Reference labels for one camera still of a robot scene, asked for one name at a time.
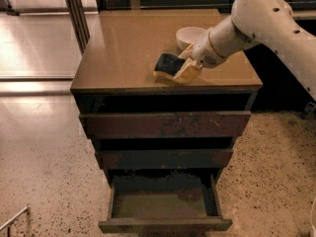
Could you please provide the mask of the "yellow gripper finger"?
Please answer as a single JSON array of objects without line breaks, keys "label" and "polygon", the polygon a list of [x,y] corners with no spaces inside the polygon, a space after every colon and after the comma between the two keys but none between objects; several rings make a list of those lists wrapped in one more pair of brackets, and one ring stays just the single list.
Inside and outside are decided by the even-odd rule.
[{"label": "yellow gripper finger", "polygon": [[183,50],[180,54],[179,54],[179,58],[187,60],[188,58],[192,57],[192,53],[193,53],[193,47],[194,45],[191,44],[189,45],[185,50]]},{"label": "yellow gripper finger", "polygon": [[174,81],[179,84],[189,83],[201,74],[201,69],[202,66],[200,64],[188,58],[174,76]]}]

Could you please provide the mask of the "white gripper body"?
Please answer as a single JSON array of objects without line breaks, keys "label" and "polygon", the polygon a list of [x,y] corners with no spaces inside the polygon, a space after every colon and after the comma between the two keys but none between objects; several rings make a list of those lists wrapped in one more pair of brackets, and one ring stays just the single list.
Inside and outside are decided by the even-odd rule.
[{"label": "white gripper body", "polygon": [[240,32],[231,17],[208,29],[193,45],[191,59],[203,68],[214,68],[230,55],[259,43]]}]

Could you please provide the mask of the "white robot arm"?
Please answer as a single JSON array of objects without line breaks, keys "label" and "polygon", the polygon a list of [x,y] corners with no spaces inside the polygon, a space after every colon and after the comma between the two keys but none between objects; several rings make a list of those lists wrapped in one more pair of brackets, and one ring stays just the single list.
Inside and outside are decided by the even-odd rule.
[{"label": "white robot arm", "polygon": [[184,50],[174,76],[179,83],[198,77],[230,55],[257,44],[268,47],[316,100],[316,37],[299,27],[283,0],[235,0],[231,14]]}]

